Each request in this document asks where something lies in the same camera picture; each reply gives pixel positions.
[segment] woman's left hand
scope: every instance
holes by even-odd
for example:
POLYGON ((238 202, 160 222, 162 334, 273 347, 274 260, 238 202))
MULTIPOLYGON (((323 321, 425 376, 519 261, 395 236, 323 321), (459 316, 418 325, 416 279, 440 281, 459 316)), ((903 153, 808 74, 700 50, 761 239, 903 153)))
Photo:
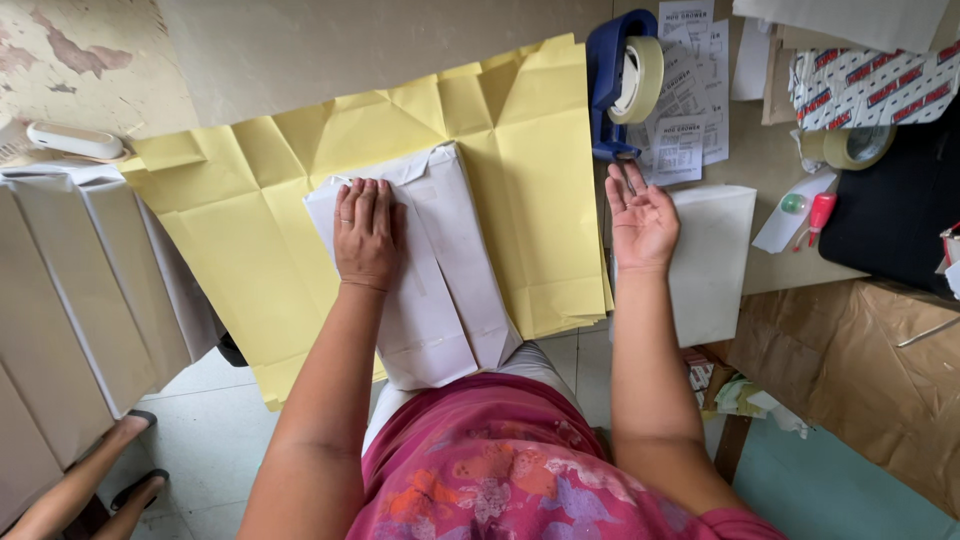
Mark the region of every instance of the woman's left hand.
POLYGON ((389 292, 406 246, 406 205, 391 204, 390 183, 342 185, 333 210, 333 247, 341 283, 389 292))

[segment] red glue bottle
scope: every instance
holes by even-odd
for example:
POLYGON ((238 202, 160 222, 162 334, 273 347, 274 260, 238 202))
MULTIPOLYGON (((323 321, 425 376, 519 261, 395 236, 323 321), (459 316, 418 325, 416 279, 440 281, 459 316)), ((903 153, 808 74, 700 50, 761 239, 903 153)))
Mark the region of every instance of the red glue bottle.
POLYGON ((810 207, 810 243, 807 247, 813 247, 813 237, 824 229, 836 204, 836 193, 818 193, 813 198, 813 206, 810 207))

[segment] pink floral shirt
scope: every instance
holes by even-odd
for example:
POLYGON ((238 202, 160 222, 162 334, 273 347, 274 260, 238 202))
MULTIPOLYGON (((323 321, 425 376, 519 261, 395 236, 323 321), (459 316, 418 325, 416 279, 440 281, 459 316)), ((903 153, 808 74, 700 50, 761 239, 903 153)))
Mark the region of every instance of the pink floral shirt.
POLYGON ((363 458, 348 538, 784 538, 745 510, 699 518, 602 458, 587 422, 540 382, 480 374, 407 403, 363 458))

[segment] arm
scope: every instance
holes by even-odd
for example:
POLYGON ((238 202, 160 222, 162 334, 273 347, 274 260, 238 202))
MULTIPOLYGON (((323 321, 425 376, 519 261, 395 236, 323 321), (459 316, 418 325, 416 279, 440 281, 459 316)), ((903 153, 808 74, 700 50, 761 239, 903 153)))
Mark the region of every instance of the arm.
POLYGON ((700 411, 673 324, 667 270, 680 234, 673 201, 626 165, 616 164, 607 196, 616 255, 612 423, 617 466, 695 515, 746 508, 720 478, 704 445, 700 411))
POLYGON ((238 538, 343 538, 363 507, 373 349, 403 249, 405 207, 390 200, 384 181, 338 193, 340 291, 276 423, 238 538))

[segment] tape roll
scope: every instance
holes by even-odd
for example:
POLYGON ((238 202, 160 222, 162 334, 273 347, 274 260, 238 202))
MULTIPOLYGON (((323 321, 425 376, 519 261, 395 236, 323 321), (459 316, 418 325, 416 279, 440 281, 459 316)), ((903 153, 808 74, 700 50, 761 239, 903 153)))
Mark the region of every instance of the tape roll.
POLYGON ((826 161, 836 169, 859 171, 880 161, 896 134, 897 126, 804 132, 800 153, 809 160, 826 161))
POLYGON ((657 104, 663 85, 663 51, 655 37, 627 36, 620 97, 607 109, 614 124, 638 124, 657 104))

